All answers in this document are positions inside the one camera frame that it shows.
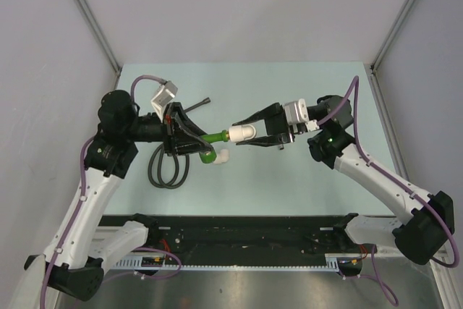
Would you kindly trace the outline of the white straight pipe fitting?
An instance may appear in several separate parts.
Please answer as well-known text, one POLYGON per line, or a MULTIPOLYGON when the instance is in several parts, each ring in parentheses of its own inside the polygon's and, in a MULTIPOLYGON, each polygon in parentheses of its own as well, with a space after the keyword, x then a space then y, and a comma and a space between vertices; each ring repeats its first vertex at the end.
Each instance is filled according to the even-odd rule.
POLYGON ((257 130, 251 124, 231 126, 228 129, 229 140, 233 143, 239 143, 255 138, 257 130))

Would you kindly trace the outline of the white elbow pipe fitting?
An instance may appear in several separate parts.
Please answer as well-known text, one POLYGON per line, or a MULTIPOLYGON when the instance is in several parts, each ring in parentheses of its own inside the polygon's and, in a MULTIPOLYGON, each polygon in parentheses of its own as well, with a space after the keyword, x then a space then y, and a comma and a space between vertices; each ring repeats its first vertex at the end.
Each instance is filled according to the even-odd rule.
POLYGON ((228 149, 222 149, 216 154, 216 159, 214 160, 213 164, 225 164, 230 159, 230 153, 228 149))

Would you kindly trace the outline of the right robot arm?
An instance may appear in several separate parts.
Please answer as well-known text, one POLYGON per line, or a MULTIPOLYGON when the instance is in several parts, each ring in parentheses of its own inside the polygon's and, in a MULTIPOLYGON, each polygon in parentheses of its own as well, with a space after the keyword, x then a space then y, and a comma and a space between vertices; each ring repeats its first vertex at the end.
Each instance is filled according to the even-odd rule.
POLYGON ((445 192, 432 194, 379 164, 347 132, 354 124, 350 102, 328 95, 307 106, 304 99, 273 103, 229 128, 237 145, 283 146, 314 131, 307 141, 310 155, 364 187, 392 217, 348 214, 334 233, 334 244, 350 252, 359 244, 397 248, 410 261, 425 265, 454 233, 453 200, 445 192))

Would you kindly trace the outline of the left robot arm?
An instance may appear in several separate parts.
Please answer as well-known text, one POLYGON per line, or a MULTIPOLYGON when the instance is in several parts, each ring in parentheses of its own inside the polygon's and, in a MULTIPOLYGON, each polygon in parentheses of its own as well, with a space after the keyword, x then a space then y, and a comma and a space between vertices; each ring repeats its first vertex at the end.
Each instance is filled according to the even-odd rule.
POLYGON ((101 246, 91 247, 111 196, 137 156, 137 143, 163 143, 174 156, 207 153, 213 147, 180 103, 168 103, 161 117, 141 116, 139 110, 125 90, 102 98, 97 133, 80 152, 77 192, 50 244, 41 254, 28 257, 10 308, 44 308, 49 287, 88 301, 107 271, 126 254, 138 247, 150 251, 158 246, 160 234, 152 221, 137 216, 101 246))

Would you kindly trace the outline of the green plastic faucet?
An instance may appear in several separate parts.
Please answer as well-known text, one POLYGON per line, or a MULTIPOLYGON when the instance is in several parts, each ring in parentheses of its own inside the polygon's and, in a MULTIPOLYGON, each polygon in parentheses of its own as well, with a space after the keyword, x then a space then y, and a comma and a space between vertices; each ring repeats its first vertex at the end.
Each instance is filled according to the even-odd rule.
POLYGON ((212 150, 206 153, 200 153, 200 160, 204 164, 213 164, 216 159, 216 154, 218 153, 213 147, 214 143, 226 143, 229 141, 228 131, 223 130, 219 133, 207 134, 203 136, 205 142, 212 145, 212 150))

